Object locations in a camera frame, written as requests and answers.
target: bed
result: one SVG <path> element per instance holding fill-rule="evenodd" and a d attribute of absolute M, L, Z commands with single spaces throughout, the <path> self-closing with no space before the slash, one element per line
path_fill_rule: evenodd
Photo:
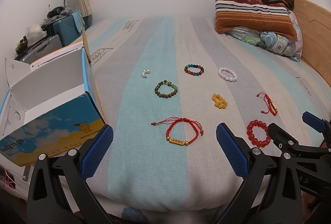
<path fill-rule="evenodd" d="M 300 62 L 220 35 L 214 19 L 208 18 L 110 18 L 87 31 L 99 98 L 106 122 L 114 129 L 114 141 L 87 183 L 96 195 L 109 199 L 113 209 L 102 198 L 109 213 L 120 216 L 127 205 L 183 212 L 228 203 L 242 180 L 216 141 L 221 122 L 251 147 L 246 126 L 255 119 L 267 125 L 275 122 L 302 145 L 321 145 L 323 136 L 301 116 L 305 111 L 326 119 L 331 115 L 326 49 L 331 14 L 306 0 L 297 0 L 294 12 L 303 33 Z M 205 72 L 190 76 L 184 72 L 188 64 L 201 65 Z M 220 67 L 234 70 L 238 81 L 221 79 Z M 150 73 L 142 78 L 145 69 Z M 178 94 L 159 98 L 154 88 L 163 80 L 177 85 Z M 267 105 L 256 97 L 259 92 L 276 104 L 276 116 L 261 113 Z M 214 106 L 214 93 L 226 99 L 226 109 Z M 169 125 L 151 123 L 171 116 L 199 121 L 204 135 L 189 146 L 170 144 L 165 137 Z M 254 133 L 265 137 L 262 130 Z M 178 123 L 171 137 L 189 141 L 194 132 L 189 124 Z M 262 150 L 280 155 L 273 143 Z"/>

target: metal screw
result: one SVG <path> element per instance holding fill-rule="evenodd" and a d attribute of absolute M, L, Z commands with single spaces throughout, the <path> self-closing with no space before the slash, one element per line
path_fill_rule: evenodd
<path fill-rule="evenodd" d="M 42 153 L 39 155 L 38 159 L 40 159 L 41 161 L 46 158 L 46 154 Z"/>
<path fill-rule="evenodd" d="M 287 152 L 284 153 L 284 158 L 285 159 L 290 159 L 291 158 L 291 155 Z"/>
<path fill-rule="evenodd" d="M 76 149 L 70 149 L 70 150 L 68 151 L 68 155 L 69 155 L 69 156 L 75 156 L 76 153 L 77 153 L 77 150 L 76 150 Z"/>
<path fill-rule="evenodd" d="M 258 148 L 253 148 L 253 153 L 255 154 L 255 155 L 260 155 L 261 154 L 261 150 L 260 149 L 258 149 Z"/>

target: blue gripper pad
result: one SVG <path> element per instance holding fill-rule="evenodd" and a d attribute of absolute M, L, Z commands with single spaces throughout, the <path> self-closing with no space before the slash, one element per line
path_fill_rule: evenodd
<path fill-rule="evenodd" d="M 318 131 L 319 133 L 325 132 L 325 123 L 323 122 L 323 120 L 307 111 L 302 114 L 302 121 L 316 131 Z"/>
<path fill-rule="evenodd" d="M 248 159 L 222 124 L 219 124 L 216 128 L 216 139 L 236 176 L 245 180 L 249 174 Z"/>
<path fill-rule="evenodd" d="M 102 161 L 102 158 L 105 156 L 105 153 L 110 147 L 113 138 L 113 128 L 111 126 L 106 126 L 82 159 L 80 176 L 83 180 L 86 180 L 94 175 L 100 162 Z"/>

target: suitcase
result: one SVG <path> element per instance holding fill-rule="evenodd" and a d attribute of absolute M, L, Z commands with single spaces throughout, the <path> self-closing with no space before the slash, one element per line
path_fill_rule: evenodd
<path fill-rule="evenodd" d="M 60 48 L 62 48 L 62 43 L 59 35 L 51 36 L 34 44 L 32 48 L 28 50 L 27 54 L 20 59 L 20 61 L 31 64 L 37 59 L 40 59 L 41 57 Z"/>
<path fill-rule="evenodd" d="M 65 47 L 75 41 L 79 36 L 73 16 L 60 18 L 45 28 L 47 36 L 59 35 L 62 46 Z"/>

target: striped pillowcase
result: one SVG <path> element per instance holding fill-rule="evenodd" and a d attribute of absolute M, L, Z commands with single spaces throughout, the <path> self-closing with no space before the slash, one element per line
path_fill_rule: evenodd
<path fill-rule="evenodd" d="M 266 5 L 261 0 L 216 0 L 216 31 L 236 26 L 275 32 L 297 40 L 297 33 L 283 3 Z"/>

